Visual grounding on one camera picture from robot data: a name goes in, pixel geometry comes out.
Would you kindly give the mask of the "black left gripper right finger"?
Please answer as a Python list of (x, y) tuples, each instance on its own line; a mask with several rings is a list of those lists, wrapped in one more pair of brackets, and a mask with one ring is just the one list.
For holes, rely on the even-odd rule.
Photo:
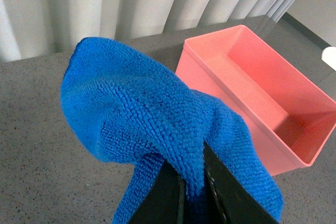
[(204, 144), (204, 159), (210, 223), (278, 222), (244, 190), (207, 143)]

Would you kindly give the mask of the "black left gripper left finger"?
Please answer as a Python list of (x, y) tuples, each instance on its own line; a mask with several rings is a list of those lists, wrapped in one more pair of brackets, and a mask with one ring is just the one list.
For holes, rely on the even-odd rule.
[(183, 224), (185, 191), (185, 181), (165, 161), (152, 188), (129, 223)]

